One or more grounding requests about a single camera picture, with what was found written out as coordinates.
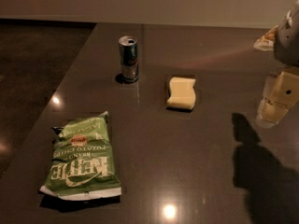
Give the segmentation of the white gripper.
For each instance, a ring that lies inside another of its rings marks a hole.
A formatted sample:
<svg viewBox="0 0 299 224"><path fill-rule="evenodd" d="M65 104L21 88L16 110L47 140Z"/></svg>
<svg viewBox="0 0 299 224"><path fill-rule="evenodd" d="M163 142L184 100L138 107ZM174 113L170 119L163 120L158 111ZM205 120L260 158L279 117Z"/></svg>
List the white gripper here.
<svg viewBox="0 0 299 224"><path fill-rule="evenodd" d="M282 22L258 38L253 47L274 51L275 58L290 65L278 74L271 73L263 88L256 123L263 128L279 124L299 102L299 0L288 10Z"/></svg>

